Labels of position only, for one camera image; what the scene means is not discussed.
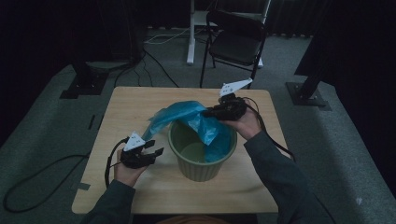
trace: chair backrest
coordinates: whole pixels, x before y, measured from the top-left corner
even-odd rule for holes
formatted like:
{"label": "chair backrest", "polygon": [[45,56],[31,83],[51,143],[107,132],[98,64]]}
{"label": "chair backrest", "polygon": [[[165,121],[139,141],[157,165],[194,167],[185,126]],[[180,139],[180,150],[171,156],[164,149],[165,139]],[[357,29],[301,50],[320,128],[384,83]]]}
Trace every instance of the chair backrest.
{"label": "chair backrest", "polygon": [[253,38],[257,41],[265,39],[265,26],[261,21],[248,17],[236,15],[230,12],[212,10],[206,15],[206,25],[215,23],[220,30],[234,33],[236,35]]}

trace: hand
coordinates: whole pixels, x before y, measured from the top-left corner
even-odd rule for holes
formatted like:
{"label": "hand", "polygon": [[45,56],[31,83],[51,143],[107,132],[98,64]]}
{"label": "hand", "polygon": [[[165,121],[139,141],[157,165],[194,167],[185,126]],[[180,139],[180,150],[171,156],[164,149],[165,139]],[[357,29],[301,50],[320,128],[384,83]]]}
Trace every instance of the hand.
{"label": "hand", "polygon": [[[245,100],[245,103],[250,105],[249,100]],[[255,113],[250,108],[247,108],[247,112],[239,120],[222,120],[221,123],[234,127],[246,140],[262,130]]]}
{"label": "hand", "polygon": [[[117,161],[120,160],[122,149],[117,151]],[[134,187],[136,184],[137,178],[147,169],[148,167],[141,167],[138,169],[131,169],[126,167],[124,164],[119,163],[114,166],[114,178],[121,183]]]}

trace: black chair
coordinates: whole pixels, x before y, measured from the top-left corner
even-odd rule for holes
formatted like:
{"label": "black chair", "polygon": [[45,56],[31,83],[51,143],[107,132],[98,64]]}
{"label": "black chair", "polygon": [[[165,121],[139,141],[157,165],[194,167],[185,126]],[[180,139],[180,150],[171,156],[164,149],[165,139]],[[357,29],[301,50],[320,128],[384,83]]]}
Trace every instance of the black chair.
{"label": "black chair", "polygon": [[207,53],[215,62],[225,63],[251,72],[254,80],[266,32],[261,21],[240,16],[230,12],[212,10],[206,15],[206,30],[209,37],[206,41],[204,64],[202,66],[200,88],[204,81]]}

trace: gray carpet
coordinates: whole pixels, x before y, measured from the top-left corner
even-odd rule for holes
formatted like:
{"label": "gray carpet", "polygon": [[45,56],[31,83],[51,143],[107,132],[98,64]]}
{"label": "gray carpet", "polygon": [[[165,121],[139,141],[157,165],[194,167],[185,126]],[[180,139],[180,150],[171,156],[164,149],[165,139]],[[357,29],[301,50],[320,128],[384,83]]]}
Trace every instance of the gray carpet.
{"label": "gray carpet", "polygon": [[[302,37],[268,37],[262,55],[264,68],[258,71],[252,89],[271,93],[289,149],[296,155],[315,193],[337,223],[394,223],[395,199],[376,170],[334,88],[324,83],[318,87],[332,111],[296,106],[290,99],[285,82],[304,82],[305,77],[293,74],[309,42],[309,38]],[[187,45],[187,38],[176,38],[161,45],[146,45],[145,48],[178,86],[198,88],[205,45],[197,42],[193,66],[186,65]],[[91,66],[103,69],[115,64],[91,63]],[[71,66],[53,77],[0,150],[2,201],[7,189],[22,178],[63,156],[85,154],[92,149],[120,71],[110,73],[101,95],[79,96],[76,100],[59,99],[74,78]],[[219,64],[214,69],[208,64],[204,87],[220,88],[224,82],[248,76],[248,73],[227,65]],[[154,87],[174,87],[149,56],[135,68],[135,72],[130,69],[121,75],[117,85],[151,86],[150,79]],[[92,116],[95,119],[90,125]],[[57,163],[27,182],[9,198],[10,206],[25,208],[39,202],[78,160]],[[81,216],[72,213],[71,205],[77,191],[75,185],[82,177],[85,164],[86,161],[37,209],[11,214],[2,207],[0,223],[79,223]],[[258,214],[258,218],[260,223],[276,223],[276,214]]]}

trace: wooden table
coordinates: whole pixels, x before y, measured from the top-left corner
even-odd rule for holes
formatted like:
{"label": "wooden table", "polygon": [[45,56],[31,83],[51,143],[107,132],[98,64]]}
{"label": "wooden table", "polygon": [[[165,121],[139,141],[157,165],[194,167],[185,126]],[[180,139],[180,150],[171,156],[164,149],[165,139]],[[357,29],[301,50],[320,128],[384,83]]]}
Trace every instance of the wooden table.
{"label": "wooden table", "polygon": [[[268,133],[283,147],[286,143],[268,91],[240,90],[237,96],[254,99],[259,105]],[[105,192],[106,160],[112,148],[132,131],[140,135],[148,119],[162,108],[181,101],[198,101],[204,106],[218,104],[219,90],[117,87],[111,96],[103,123],[94,143],[72,205],[77,214],[88,213]],[[169,147],[168,128],[154,135],[155,146],[164,147],[156,163],[143,173],[135,185],[133,214],[229,214],[277,212],[268,189],[254,171],[238,134],[235,153],[223,163],[219,174],[206,182],[194,182],[178,169],[177,157]]]}

